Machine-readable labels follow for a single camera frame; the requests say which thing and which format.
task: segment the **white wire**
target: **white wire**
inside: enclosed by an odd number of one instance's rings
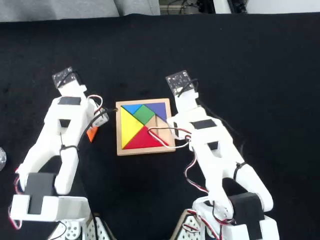
[[[209,228],[210,232],[212,232],[213,235],[219,236],[219,234],[216,233],[215,229],[211,226],[211,224],[202,216],[198,215],[197,211],[193,209],[187,209],[187,211],[190,213],[192,212],[193,214],[196,214],[197,217],[206,225],[207,228]]]
[[[95,110],[95,113],[98,112],[101,108],[102,108],[102,105],[104,103],[104,99],[102,98],[102,96],[100,95],[97,95],[97,94],[91,94],[89,95],[86,99],[92,99],[92,98],[98,98],[100,99],[100,105],[98,106],[97,110]]]
[[[187,141],[185,144],[180,145],[180,146],[167,146],[165,144],[164,141],[162,141],[159,137],[157,137],[151,130],[152,129],[166,129],[163,127],[149,127],[148,128],[148,133],[154,138],[156,139],[159,143],[161,143],[164,147],[166,147],[167,149],[180,149],[180,148],[184,148],[185,146],[187,146],[189,144],[189,142]]]
[[[16,221],[12,219],[12,217],[10,216],[11,206],[12,206],[12,205],[10,204],[10,206],[9,206],[9,208],[8,208],[8,216],[9,216],[10,222],[11,222],[11,224],[13,225],[13,227],[14,227],[15,230],[20,230],[21,227],[22,227],[22,221],[21,221],[21,220],[18,220],[19,225],[17,225]]]
[[[207,191],[206,189],[204,189],[203,187],[199,186],[199,185],[196,184],[194,181],[192,181],[192,180],[190,180],[190,179],[188,178],[188,170],[189,170],[190,168],[192,168],[192,167],[196,164],[196,162],[197,162],[197,159],[194,158],[194,160],[192,160],[191,164],[185,169],[185,171],[184,171],[184,176],[185,176],[185,178],[186,178],[186,181],[187,181],[189,184],[191,184],[192,186],[196,187],[198,190],[200,190],[200,191],[202,191],[202,192],[204,192],[204,193],[207,194],[208,191]]]

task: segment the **red triangle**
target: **red triangle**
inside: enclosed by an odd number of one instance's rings
[[[148,128],[146,126],[143,126],[143,128],[141,128],[141,130],[131,139],[130,142],[128,142],[123,149],[141,149],[152,147],[163,147],[163,145],[148,133]]]

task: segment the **green square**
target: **green square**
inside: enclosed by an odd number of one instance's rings
[[[145,105],[142,105],[133,116],[138,119],[143,125],[145,125],[149,120],[155,115],[153,111],[151,111]]]

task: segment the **black tablecloth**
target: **black tablecloth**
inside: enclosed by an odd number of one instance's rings
[[[243,154],[274,199],[281,239],[317,239],[320,14],[188,15],[0,24],[1,239],[44,239],[54,227],[7,216],[14,169],[35,143],[53,98],[51,75],[78,70],[88,93],[116,101],[173,97],[165,76],[187,70],[203,102],[245,141]],[[188,149],[116,155],[110,116],[81,143],[80,173],[94,212],[119,240],[161,240],[202,194],[188,185]],[[191,178],[204,184],[198,167]]]

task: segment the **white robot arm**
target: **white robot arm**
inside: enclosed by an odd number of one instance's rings
[[[276,221],[263,215],[263,212],[273,208],[271,194],[255,170],[245,163],[222,121],[208,116],[205,109],[197,104],[199,95],[187,71],[170,75],[166,80],[174,94],[178,111],[167,122],[171,128],[191,133],[191,137],[188,137],[189,149],[194,152],[205,177],[208,196],[197,199],[193,203],[193,210],[198,216],[207,219],[216,233],[220,232],[220,220],[228,220],[223,222],[224,240],[279,239]],[[190,135],[181,130],[171,131],[179,140]],[[222,186],[223,178],[234,179],[248,193],[228,197]],[[245,219],[246,213],[238,209],[244,209],[248,204],[255,212],[248,213],[249,219]]]
[[[52,76],[61,96],[55,98],[44,118],[36,143],[18,167],[20,187],[15,194],[10,217],[20,221],[85,222],[90,207],[85,197],[66,196],[72,187],[78,167],[78,144],[90,127],[109,120],[107,112],[92,97],[86,97],[71,67]],[[39,170],[54,156],[61,157],[57,175]]]

